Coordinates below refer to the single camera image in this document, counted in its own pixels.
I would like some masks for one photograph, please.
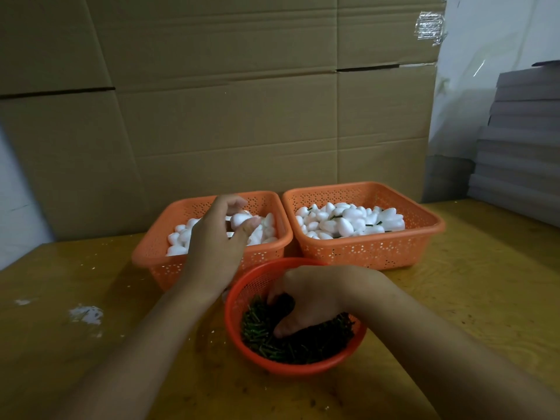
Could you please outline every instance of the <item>red plastic basket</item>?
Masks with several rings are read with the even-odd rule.
[[[284,248],[293,239],[286,212],[275,192],[249,191],[239,195],[248,202],[244,209],[253,215],[266,216],[272,212],[278,240],[264,245],[247,246],[235,278],[248,268],[283,257]],[[188,258],[188,255],[165,256],[169,247],[167,236],[173,233],[177,224],[202,217],[215,198],[216,196],[194,197],[173,202],[165,208],[132,253],[133,264],[148,268],[163,290],[169,290],[175,284]]]
[[[288,190],[282,202],[304,256],[327,264],[353,264],[376,270],[413,265],[420,260],[430,237],[445,230],[444,220],[436,214],[398,191],[372,181]],[[404,216],[407,229],[345,239],[311,239],[301,231],[295,212],[302,206],[323,206],[327,202],[396,208]]]
[[[326,371],[352,355],[358,346],[360,346],[368,330],[365,324],[351,316],[352,321],[355,322],[353,328],[354,337],[348,342],[346,348],[327,360],[306,365],[283,364],[267,360],[245,346],[241,340],[241,319],[243,313],[248,310],[248,305],[253,297],[260,295],[266,299],[268,291],[275,280],[281,277],[286,270],[297,268],[302,265],[325,265],[325,263],[305,258],[283,258],[266,262],[245,273],[237,283],[234,284],[228,294],[228,300],[226,301],[224,312],[226,330],[231,340],[233,340],[234,345],[237,346],[246,358],[274,374],[305,376]]]

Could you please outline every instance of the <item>pile of green stems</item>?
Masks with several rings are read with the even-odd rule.
[[[294,305],[293,298],[286,294],[280,296],[274,305],[267,305],[260,296],[256,296],[241,321],[243,343],[272,361],[311,364],[338,354],[354,337],[354,322],[348,313],[343,312],[330,321],[277,339],[273,335],[274,328],[293,310]]]

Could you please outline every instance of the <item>white wall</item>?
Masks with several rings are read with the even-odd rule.
[[[501,72],[560,59],[560,0],[447,0],[425,200],[457,197],[488,122]]]
[[[0,129],[0,270],[52,240],[18,161]]]

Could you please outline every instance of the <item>tabletop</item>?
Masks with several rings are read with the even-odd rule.
[[[420,263],[387,275],[560,391],[560,230],[470,199],[427,207],[447,231]],[[42,245],[0,272],[0,418],[52,410],[155,304],[158,286],[130,263],[141,237]],[[278,377],[237,352],[221,301],[186,340],[149,418],[187,416],[437,418],[373,333],[324,374]]]

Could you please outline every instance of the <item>clear tape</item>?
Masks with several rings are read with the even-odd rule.
[[[437,12],[422,12],[416,20],[414,34],[418,40],[433,40],[434,46],[444,40],[444,15]]]

